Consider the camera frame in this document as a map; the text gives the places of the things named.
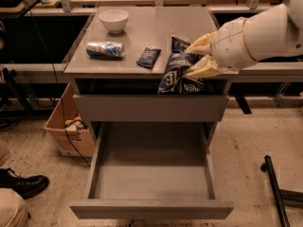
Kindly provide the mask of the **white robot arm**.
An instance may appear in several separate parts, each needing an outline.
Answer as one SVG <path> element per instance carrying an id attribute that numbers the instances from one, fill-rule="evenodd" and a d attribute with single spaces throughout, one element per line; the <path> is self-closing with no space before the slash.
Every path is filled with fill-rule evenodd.
<path id="1" fill-rule="evenodd" d="M 206 33 L 187 49 L 202 58 L 185 71 L 192 79 L 237 71 L 274 57 L 303 54 L 303 0 L 289 0 L 250 18 L 240 17 Z"/>

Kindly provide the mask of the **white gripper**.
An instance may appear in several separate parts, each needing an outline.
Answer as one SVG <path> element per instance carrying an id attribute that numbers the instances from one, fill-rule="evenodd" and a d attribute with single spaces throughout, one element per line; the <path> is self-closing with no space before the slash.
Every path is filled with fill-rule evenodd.
<path id="1" fill-rule="evenodd" d="M 249 54 L 244 42 L 244 24 L 246 18 L 223 24 L 219 30 L 206 33 L 193 44 L 186 52 L 190 54 L 205 55 L 193 66 L 189 67 L 184 75 L 192 79 L 202 79 L 218 76 L 222 68 L 229 70 L 242 70 L 257 63 Z"/>

